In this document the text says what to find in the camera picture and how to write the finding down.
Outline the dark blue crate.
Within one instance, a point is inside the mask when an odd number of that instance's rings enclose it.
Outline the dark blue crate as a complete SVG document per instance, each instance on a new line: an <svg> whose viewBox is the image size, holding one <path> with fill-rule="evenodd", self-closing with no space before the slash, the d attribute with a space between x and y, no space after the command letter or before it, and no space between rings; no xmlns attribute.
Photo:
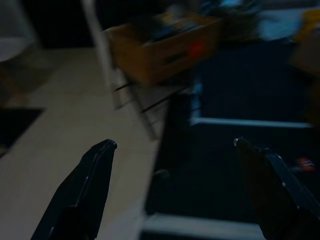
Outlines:
<svg viewBox="0 0 320 240"><path fill-rule="evenodd" d="M200 116L305 122L310 79L290 64L286 39L221 48L197 69Z"/></svg>

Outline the dark rubbish bin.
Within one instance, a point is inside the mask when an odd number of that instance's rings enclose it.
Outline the dark rubbish bin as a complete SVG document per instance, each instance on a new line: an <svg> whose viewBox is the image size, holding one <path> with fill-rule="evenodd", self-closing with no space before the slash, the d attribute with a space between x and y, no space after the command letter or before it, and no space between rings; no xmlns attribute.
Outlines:
<svg viewBox="0 0 320 240"><path fill-rule="evenodd" d="M307 158L315 171L295 175L320 193L320 136L303 122L192 118L190 97L174 97L147 195L139 240L266 240L234 139L277 153L288 167Z"/></svg>

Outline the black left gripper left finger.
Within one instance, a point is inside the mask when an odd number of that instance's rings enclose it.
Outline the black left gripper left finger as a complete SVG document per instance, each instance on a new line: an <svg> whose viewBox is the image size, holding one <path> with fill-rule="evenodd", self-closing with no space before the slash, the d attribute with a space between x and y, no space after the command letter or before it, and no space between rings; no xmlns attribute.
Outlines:
<svg viewBox="0 0 320 240"><path fill-rule="evenodd" d="M82 156L57 188L30 240L97 238L116 149L116 142L106 139Z"/></svg>

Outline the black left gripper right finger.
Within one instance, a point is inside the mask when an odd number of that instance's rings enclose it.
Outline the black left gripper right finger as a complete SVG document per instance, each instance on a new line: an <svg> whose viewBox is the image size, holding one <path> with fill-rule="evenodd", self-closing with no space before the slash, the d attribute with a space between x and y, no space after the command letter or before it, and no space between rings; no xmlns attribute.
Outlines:
<svg viewBox="0 0 320 240"><path fill-rule="evenodd" d="M312 191L269 148L242 137L233 145L239 156L257 222L266 240L320 240L320 192Z"/></svg>

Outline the black floor mat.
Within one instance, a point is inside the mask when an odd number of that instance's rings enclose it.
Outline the black floor mat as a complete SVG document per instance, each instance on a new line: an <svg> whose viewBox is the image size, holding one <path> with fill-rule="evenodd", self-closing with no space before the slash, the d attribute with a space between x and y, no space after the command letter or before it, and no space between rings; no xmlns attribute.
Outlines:
<svg viewBox="0 0 320 240"><path fill-rule="evenodd" d="M43 113L43 108L0 108L0 158Z"/></svg>

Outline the light blue cloth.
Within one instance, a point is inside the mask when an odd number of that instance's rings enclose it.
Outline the light blue cloth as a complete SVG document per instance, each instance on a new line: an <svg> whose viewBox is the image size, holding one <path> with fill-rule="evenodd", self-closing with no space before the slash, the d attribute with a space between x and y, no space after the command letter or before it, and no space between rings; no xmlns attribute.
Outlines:
<svg viewBox="0 0 320 240"><path fill-rule="evenodd" d="M303 10L266 10L259 14L259 36L266 41L292 37L301 26Z"/></svg>

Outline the brown cardboard box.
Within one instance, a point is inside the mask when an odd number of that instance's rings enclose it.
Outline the brown cardboard box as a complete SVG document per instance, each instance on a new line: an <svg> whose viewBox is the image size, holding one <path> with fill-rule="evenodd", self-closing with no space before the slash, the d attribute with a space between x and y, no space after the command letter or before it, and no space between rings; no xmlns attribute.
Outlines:
<svg viewBox="0 0 320 240"><path fill-rule="evenodd" d="M115 66L139 83L154 85L212 57L221 35L221 19L192 14L188 19L199 26L156 42L146 42L131 24L109 28Z"/></svg>

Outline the white metal rack frame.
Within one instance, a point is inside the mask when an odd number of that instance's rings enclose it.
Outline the white metal rack frame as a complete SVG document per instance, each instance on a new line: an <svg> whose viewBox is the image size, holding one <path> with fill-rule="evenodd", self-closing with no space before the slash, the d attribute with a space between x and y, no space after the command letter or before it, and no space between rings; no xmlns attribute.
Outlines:
<svg viewBox="0 0 320 240"><path fill-rule="evenodd" d="M160 91L155 87L145 87L135 83L119 68L114 65L110 45L109 30L101 27L97 16L97 0L80 0L91 37L96 49L104 81L111 93L113 106L116 110L124 106L121 98L121 91L125 90L133 101L135 112L140 118L147 135L154 141L159 138L154 123L149 118L148 112L158 107L165 101L164 96L160 96Z"/></svg>

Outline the small shiny trash piece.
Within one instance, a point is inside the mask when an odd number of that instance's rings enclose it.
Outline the small shiny trash piece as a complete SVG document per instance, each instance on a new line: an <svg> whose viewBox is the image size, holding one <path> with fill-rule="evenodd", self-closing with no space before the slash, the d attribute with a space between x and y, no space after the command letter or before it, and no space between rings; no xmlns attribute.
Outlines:
<svg viewBox="0 0 320 240"><path fill-rule="evenodd" d="M296 160L296 172L314 172L315 170L316 166L312 160L305 157L301 157Z"/></svg>

